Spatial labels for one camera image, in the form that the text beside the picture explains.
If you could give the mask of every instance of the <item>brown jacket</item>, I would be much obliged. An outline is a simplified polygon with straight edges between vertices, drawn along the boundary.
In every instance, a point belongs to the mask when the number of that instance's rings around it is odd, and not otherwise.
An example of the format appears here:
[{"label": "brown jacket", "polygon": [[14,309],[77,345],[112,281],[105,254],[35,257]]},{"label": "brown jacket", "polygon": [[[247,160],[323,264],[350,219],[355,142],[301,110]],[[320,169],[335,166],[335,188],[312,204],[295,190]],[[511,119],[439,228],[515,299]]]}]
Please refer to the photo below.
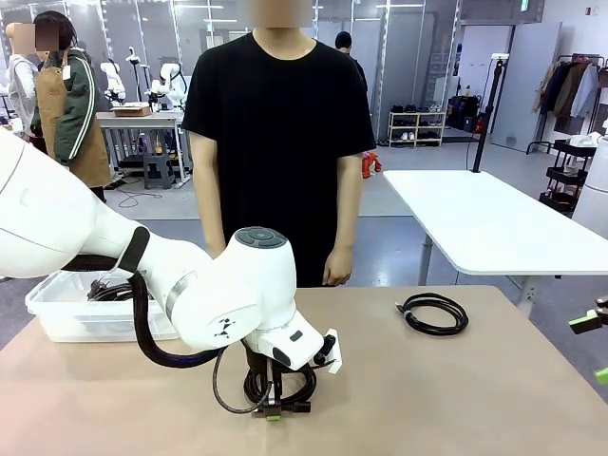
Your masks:
[{"label": "brown jacket", "polygon": [[572,111],[572,103],[574,102],[574,98],[577,96],[577,92],[579,91],[580,80],[582,79],[582,75],[584,74],[588,65],[588,62],[578,64],[574,66],[570,72],[568,72],[568,76],[566,76],[566,80],[561,87],[560,96],[555,102],[555,109],[553,112],[556,116],[570,116],[570,112]]}]

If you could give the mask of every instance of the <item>person in black t-shirt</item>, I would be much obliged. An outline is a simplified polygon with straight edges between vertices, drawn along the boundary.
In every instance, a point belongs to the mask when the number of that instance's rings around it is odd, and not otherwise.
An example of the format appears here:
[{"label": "person in black t-shirt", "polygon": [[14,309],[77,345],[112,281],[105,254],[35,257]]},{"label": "person in black t-shirt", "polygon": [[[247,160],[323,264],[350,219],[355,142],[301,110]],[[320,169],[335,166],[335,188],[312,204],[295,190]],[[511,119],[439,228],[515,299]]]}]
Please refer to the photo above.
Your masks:
[{"label": "person in black t-shirt", "polygon": [[[341,31],[337,35],[335,35],[335,48],[340,52],[344,52],[345,54],[351,55],[352,49],[352,37],[351,34],[347,31]],[[363,78],[363,85],[365,86],[365,91],[368,91],[368,81],[365,79],[365,72],[363,71],[363,67],[359,65],[359,63],[353,59],[354,64],[357,65],[357,69],[359,70],[359,74],[361,78]]]},{"label": "person in black t-shirt", "polygon": [[264,28],[205,51],[186,103],[207,252],[264,226],[291,242],[298,287],[340,285],[352,272],[361,154],[375,148],[364,84],[350,57],[300,31],[296,0],[257,5]]}]

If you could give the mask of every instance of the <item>cardboard box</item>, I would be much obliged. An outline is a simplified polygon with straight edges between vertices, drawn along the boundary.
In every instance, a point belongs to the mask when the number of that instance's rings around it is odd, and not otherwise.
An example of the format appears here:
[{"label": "cardboard box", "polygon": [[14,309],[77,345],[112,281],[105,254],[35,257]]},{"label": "cardboard box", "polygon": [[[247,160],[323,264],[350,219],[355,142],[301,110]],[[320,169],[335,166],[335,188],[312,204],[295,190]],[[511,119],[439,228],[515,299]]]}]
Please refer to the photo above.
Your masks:
[{"label": "cardboard box", "polygon": [[118,106],[112,112],[115,117],[146,117],[152,113],[150,106]]}]

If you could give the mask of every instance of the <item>brown table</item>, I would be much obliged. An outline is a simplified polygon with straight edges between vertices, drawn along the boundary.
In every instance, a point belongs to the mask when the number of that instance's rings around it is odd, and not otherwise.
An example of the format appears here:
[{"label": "brown table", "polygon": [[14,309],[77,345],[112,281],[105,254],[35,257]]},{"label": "brown table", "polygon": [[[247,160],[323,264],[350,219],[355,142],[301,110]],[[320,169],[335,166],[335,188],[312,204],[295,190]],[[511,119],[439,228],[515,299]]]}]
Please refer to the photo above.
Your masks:
[{"label": "brown table", "polygon": [[[434,338],[406,324],[394,302],[420,288],[298,292],[320,331],[338,329],[345,364],[319,373],[311,414],[276,423],[223,410],[211,365],[162,368],[136,344],[53,344],[34,320],[0,351],[0,455],[606,454],[608,407],[498,290],[424,290],[466,308],[464,333]],[[235,407],[247,405],[246,371],[235,345],[219,371]]]}]

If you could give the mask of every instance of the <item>clear plastic container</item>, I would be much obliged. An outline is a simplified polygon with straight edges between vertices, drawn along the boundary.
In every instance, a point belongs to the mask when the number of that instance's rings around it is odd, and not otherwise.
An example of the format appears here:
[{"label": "clear plastic container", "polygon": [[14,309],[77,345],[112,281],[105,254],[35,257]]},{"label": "clear plastic container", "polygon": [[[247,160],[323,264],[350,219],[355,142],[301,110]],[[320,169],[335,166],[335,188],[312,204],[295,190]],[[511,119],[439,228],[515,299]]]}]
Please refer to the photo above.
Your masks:
[{"label": "clear plastic container", "polygon": [[[26,296],[30,314],[37,315],[53,342],[133,342],[133,300],[88,302],[86,294],[93,280],[103,277],[108,286],[124,283],[105,272],[49,275]],[[156,340],[178,335],[161,306],[149,301],[148,324]]]}]

